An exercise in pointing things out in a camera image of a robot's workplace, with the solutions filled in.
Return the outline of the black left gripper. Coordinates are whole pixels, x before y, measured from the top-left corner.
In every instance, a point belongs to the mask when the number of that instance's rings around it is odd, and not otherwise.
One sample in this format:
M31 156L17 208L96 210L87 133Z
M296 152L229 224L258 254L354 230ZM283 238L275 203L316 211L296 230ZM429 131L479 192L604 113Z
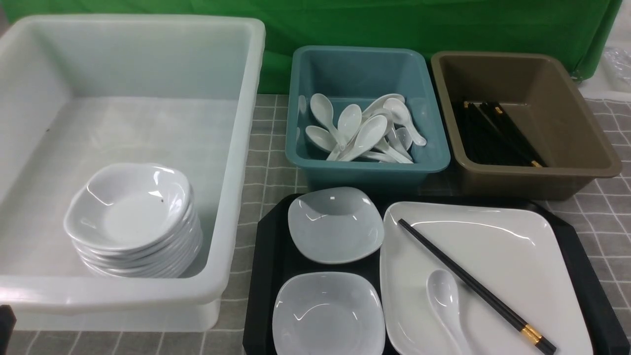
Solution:
M9 305L0 306L0 349L7 349L14 326L17 322L13 309Z

